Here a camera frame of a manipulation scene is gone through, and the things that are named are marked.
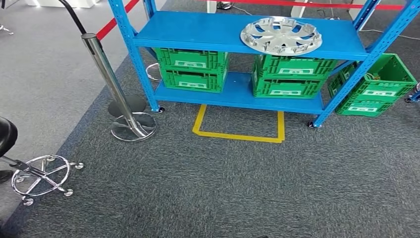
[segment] black cable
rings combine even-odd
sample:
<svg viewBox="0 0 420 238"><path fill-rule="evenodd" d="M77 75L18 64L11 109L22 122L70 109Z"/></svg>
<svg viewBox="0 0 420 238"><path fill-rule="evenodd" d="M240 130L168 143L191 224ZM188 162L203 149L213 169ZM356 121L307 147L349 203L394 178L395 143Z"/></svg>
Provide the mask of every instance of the black cable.
<svg viewBox="0 0 420 238"><path fill-rule="evenodd" d="M68 4L66 0L58 0L64 7L67 9L68 13L70 13L71 18L73 18L74 23L76 23L77 27L79 28L80 33L86 34L86 30L83 27L82 23L80 22L79 18L77 17L76 13L74 12L73 8Z"/></svg>

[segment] chrome stool base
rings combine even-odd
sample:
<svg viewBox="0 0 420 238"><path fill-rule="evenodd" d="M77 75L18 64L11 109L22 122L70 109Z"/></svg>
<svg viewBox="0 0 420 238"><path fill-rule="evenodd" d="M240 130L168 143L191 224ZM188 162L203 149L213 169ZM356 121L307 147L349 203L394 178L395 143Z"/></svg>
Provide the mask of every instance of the chrome stool base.
<svg viewBox="0 0 420 238"><path fill-rule="evenodd" d="M131 113L138 127L131 128L124 116L120 116L111 125L111 134L118 140L137 142L150 138L156 133L158 125L153 116L147 113Z"/></svg>
<svg viewBox="0 0 420 238"><path fill-rule="evenodd" d="M48 162L52 162L55 161L56 159L59 159L61 161L63 161L65 164L57 167L55 169L51 169L49 171L47 171L47 163ZM35 166L32 166L31 164L36 162L36 161L41 161L41 168L38 169ZM12 188L13 190L22 195L22 201L23 201L23 205L25 206L30 206L34 203L34 199L31 197L35 197L35 196L41 196L44 194L47 194L51 191L54 191L56 189L62 191L64 193L64 196L71 196L73 194L73 190L72 189L64 189L62 187L63 183L67 180L69 174L70 174L70 169L73 166L76 169L82 169L84 167L83 163L71 163L68 160L66 160L64 157L58 156L58 155L45 155L45 156L41 156L41 157L37 157L33 160L30 160L26 163L27 168L24 170L16 170L16 172L13 174L12 180L11 180L11 184L12 184ZM61 181L59 183L56 183L54 180L52 180L49 176L66 169L65 175L64 177L61 179ZM35 182L33 182L29 188L25 191L22 192L20 188L18 188L18 183L22 183L25 178L33 178L35 179ZM32 192L32 190L42 181L46 181L48 182L52 187L41 191L41 192Z"/></svg>
<svg viewBox="0 0 420 238"><path fill-rule="evenodd" d="M0 25L0 31L6 31L9 35L13 35L14 34L9 29L5 28L3 25Z"/></svg>

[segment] yellow floor tape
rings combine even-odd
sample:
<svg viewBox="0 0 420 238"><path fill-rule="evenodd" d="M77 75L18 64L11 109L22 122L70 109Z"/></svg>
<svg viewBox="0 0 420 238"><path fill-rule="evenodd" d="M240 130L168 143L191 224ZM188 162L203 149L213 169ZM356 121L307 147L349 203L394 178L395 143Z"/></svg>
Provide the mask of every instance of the yellow floor tape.
<svg viewBox="0 0 420 238"><path fill-rule="evenodd" d="M277 138L273 138L273 137L236 135L236 134L200 131L204 114L206 113L206 108L207 108L207 105L202 104L200 106L200 110L198 111L196 122L194 123L194 127L193 127L193 132L197 135L224 138L224 139L233 139L233 140L250 140L250 141L271 142L271 143L281 143L284 140L284 114L283 112L277 112Z"/></svg>

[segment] green plastic crate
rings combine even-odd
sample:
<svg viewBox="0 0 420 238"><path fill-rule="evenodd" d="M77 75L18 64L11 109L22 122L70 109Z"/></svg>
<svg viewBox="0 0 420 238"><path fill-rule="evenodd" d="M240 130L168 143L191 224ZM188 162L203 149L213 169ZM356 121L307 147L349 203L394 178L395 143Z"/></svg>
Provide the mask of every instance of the green plastic crate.
<svg viewBox="0 0 420 238"><path fill-rule="evenodd" d="M393 103L378 101L358 101L345 99L335 110L338 115L354 115L377 117L386 111Z"/></svg>
<svg viewBox="0 0 420 238"><path fill-rule="evenodd" d="M254 97L257 98L313 98L326 79L279 79L259 77L257 70L252 74Z"/></svg>
<svg viewBox="0 0 420 238"><path fill-rule="evenodd" d="M325 79L334 69L337 60L258 55L256 63L260 77Z"/></svg>
<svg viewBox="0 0 420 238"><path fill-rule="evenodd" d="M350 77L357 64L344 68L328 86L333 96ZM353 100L395 102L417 84L396 54L383 54L356 84L349 96Z"/></svg>
<svg viewBox="0 0 420 238"><path fill-rule="evenodd" d="M226 79L227 68L223 73L202 73L178 70L160 70L167 88L221 93Z"/></svg>
<svg viewBox="0 0 420 238"><path fill-rule="evenodd" d="M219 73L228 65L228 53L154 48L162 70Z"/></svg>

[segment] shelf upright post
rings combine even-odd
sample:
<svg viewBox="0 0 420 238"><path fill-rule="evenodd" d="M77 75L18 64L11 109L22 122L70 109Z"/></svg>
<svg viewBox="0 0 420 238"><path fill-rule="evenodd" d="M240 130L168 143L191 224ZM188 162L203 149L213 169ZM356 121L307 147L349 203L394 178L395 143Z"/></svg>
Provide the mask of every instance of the shelf upright post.
<svg viewBox="0 0 420 238"><path fill-rule="evenodd" d="M143 6L147 13L146 17L149 20L156 12L155 0L141 0L141 1L143 1Z"/></svg>
<svg viewBox="0 0 420 238"><path fill-rule="evenodd" d="M361 62L350 78L343 84L337 94L330 100L324 108L322 114L318 115L310 126L320 127L338 104L347 96L352 88L364 76L364 74L372 67L378 58L392 44L392 42L401 34L406 26L415 18L420 11L420 0L409 0L405 7L400 11L397 17L387 27L385 32L367 48L369 53L365 61Z"/></svg>
<svg viewBox="0 0 420 238"><path fill-rule="evenodd" d="M155 99L155 93L153 91L152 84L146 74L146 69L143 65L143 59L140 55L140 49L134 44L134 32L133 27L128 20L127 13L124 9L122 0L108 0L109 5L114 14L115 20L118 24L118 28L121 32L122 38L124 39L125 45L127 46L128 54L133 62L134 68L139 76L140 83L149 101L149 104L153 112L159 111L158 102Z"/></svg>
<svg viewBox="0 0 420 238"><path fill-rule="evenodd" d="M359 31L369 19L370 15L372 15L373 11L375 10L376 5L381 0L368 0L363 8L360 10L359 14L357 15L356 19L353 21L353 25L356 31Z"/></svg>

